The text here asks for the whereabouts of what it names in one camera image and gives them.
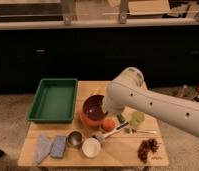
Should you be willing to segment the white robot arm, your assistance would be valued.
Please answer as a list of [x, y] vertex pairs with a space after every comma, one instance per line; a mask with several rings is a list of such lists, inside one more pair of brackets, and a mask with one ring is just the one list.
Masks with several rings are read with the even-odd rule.
[[199, 138], [199, 103], [142, 89], [144, 76], [125, 68], [106, 86], [102, 110], [121, 114], [126, 107], [149, 114]]

